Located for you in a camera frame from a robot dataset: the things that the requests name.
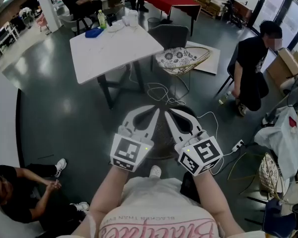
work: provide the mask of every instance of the power strip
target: power strip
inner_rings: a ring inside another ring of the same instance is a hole
[[[238,143],[232,148],[232,152],[236,152],[243,144],[243,140],[238,141]]]

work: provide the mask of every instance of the white pillar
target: white pillar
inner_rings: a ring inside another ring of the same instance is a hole
[[[38,0],[43,14],[48,22],[51,32],[57,31],[61,27],[61,23],[54,11],[51,0]]]

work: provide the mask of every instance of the glass door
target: glass door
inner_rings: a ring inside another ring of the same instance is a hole
[[[284,0],[265,0],[253,27],[259,32],[259,26],[264,20],[272,20],[276,18]]]
[[[298,1],[293,0],[280,27],[283,30],[283,47],[288,47],[298,32]]]

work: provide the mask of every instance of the patterned cushion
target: patterned cushion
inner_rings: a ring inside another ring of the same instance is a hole
[[[199,58],[193,56],[185,48],[175,48],[165,50],[162,53],[155,55],[155,59],[159,64],[159,67],[166,69],[169,72],[172,68],[193,64]]]

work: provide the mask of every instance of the red table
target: red table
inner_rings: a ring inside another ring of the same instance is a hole
[[[153,4],[159,10],[164,11],[170,20],[171,8],[175,7],[191,16],[191,36],[193,33],[193,23],[197,20],[201,5],[194,0],[145,0]]]

